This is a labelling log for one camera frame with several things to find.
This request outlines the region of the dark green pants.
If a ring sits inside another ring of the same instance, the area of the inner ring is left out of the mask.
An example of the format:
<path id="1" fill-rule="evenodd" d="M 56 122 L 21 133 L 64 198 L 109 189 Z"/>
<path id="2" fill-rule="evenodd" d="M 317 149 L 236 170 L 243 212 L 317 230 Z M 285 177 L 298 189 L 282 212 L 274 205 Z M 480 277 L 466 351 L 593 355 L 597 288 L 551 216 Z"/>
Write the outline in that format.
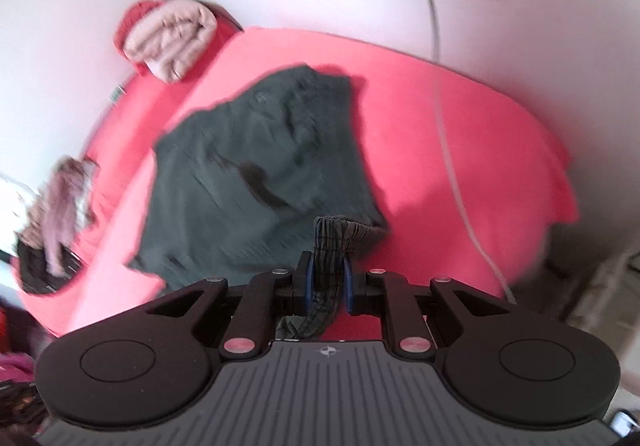
<path id="1" fill-rule="evenodd" d="M 155 145 L 130 269 L 171 291 L 209 275 L 237 286 L 310 252 L 309 312 L 285 317 L 278 333 L 319 338 L 341 303 L 345 259 L 388 233 L 352 130 L 354 96 L 349 77 L 300 65 L 186 117 Z"/>

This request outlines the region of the red blanket front surface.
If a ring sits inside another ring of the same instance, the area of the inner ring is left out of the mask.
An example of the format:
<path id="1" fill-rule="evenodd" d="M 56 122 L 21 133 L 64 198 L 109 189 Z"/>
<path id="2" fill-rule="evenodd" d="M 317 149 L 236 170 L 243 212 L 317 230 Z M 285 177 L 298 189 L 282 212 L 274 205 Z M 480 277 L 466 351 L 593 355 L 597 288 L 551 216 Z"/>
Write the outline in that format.
<path id="1" fill-rule="evenodd" d="M 235 34 L 164 125 L 234 98 L 296 64 L 351 76 L 355 131 L 390 236 L 367 258 L 415 284 L 449 276 L 492 295 L 544 252 L 550 227 L 578 217 L 567 151 L 506 96 L 450 70 L 352 39 L 295 29 Z M 152 148 L 96 254 L 65 288 L 22 294 L 54 335 L 153 299 L 160 278 L 129 270 L 154 174 Z"/>

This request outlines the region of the red bed sheet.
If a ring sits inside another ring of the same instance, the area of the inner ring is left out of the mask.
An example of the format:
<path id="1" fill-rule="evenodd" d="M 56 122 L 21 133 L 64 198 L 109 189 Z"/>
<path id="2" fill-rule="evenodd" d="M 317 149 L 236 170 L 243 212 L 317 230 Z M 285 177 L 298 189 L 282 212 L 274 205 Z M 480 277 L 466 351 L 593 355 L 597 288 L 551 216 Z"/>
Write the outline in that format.
<path id="1" fill-rule="evenodd" d="M 218 52 L 240 31 L 227 17 L 217 15 L 216 19 L 218 28 L 214 39 L 186 78 L 175 84 L 165 84 L 149 72 L 135 73 L 126 85 L 125 93 L 108 111 L 92 137 L 87 151 L 78 159 L 90 159 L 99 167 L 93 174 L 89 198 L 93 222 L 76 233 L 70 246 L 70 251 L 84 266 L 96 254 L 122 195 L 146 154 L 162 135 L 164 125 L 176 114 Z"/>

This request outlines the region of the mauve clothes pile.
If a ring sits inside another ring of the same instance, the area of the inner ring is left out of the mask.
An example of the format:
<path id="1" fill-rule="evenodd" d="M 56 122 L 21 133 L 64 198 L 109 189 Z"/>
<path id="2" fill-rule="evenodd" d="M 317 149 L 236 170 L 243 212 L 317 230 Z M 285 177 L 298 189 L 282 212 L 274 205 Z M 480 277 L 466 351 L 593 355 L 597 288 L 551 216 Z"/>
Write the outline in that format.
<path id="1" fill-rule="evenodd" d="M 53 167 L 49 180 L 27 210 L 27 223 L 17 242 L 42 251 L 47 272 L 64 275 L 63 250 L 70 250 L 76 233 L 93 222 L 89 198 L 98 165 L 66 156 Z"/>

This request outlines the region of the black garment with trim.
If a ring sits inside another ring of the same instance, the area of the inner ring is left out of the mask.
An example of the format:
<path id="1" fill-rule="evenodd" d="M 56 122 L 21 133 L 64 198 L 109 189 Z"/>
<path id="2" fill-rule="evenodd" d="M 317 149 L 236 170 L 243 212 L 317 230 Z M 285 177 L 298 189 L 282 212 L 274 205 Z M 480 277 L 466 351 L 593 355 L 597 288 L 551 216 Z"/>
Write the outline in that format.
<path id="1" fill-rule="evenodd" d="M 54 276 L 48 271 L 43 249 L 29 247 L 20 239 L 16 243 L 17 272 L 22 290 L 29 295 L 49 296 L 65 288 L 81 272 L 81 259 L 70 249 L 60 246 L 63 274 Z"/>

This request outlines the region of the small green label card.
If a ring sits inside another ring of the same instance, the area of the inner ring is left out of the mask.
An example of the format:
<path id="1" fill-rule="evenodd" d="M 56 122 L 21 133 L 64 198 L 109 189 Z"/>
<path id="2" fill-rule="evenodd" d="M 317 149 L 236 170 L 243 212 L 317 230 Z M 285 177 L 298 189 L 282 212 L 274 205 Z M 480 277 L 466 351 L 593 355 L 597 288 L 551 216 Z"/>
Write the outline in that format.
<path id="1" fill-rule="evenodd" d="M 116 104 L 124 93 L 125 89 L 122 86 L 117 86 L 111 93 L 111 102 Z"/>

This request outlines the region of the folded pink quilt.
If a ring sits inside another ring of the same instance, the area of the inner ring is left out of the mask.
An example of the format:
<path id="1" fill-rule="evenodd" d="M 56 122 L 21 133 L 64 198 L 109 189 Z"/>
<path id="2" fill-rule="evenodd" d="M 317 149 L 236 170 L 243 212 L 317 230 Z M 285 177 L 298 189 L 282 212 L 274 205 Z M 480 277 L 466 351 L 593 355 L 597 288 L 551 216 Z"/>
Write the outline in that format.
<path id="1" fill-rule="evenodd" d="M 181 81 L 218 28 L 215 14 L 194 0 L 168 0 L 131 30 L 124 52 L 165 84 Z"/>

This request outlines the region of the red pillow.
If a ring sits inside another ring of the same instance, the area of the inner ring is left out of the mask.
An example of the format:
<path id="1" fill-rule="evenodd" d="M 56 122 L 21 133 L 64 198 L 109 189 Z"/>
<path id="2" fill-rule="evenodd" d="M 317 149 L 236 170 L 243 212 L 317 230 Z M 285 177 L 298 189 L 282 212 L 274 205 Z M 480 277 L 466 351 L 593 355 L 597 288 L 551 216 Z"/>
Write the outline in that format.
<path id="1" fill-rule="evenodd" d="M 124 52 L 125 42 L 131 32 L 146 14 L 159 8 L 165 3 L 165 0 L 140 0 L 130 6 L 120 19 L 116 32 L 113 36 L 114 46 L 117 52 L 127 60 L 139 75 L 146 73 L 146 66 L 142 63 L 130 60 Z"/>

